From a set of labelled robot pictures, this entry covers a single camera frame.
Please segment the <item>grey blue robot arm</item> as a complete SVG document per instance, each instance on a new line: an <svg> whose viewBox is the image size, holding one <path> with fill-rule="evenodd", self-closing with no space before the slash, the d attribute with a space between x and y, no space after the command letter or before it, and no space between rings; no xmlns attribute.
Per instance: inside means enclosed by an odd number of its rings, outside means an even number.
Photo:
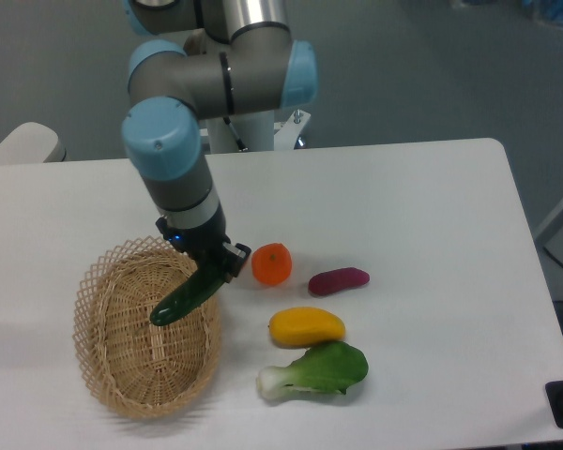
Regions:
<svg viewBox="0 0 563 450"><path fill-rule="evenodd" d="M227 237L199 124L311 102L314 50L292 38L281 1L128 1L124 10L149 35L129 60L126 154L160 212L163 237L201 272L229 281L250 251Z"/></svg>

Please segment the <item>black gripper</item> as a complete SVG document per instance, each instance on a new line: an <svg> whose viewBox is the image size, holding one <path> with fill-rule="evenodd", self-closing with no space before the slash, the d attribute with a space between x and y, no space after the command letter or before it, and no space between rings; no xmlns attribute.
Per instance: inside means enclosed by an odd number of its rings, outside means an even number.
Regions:
<svg viewBox="0 0 563 450"><path fill-rule="evenodd" d="M206 284L228 283L237 278L251 255L251 249L243 244L233 245L226 234L225 215L214 215L202 225L190 229L178 229L168 224L165 217L156 221L163 239L175 250L186 253L201 265Z"/></svg>

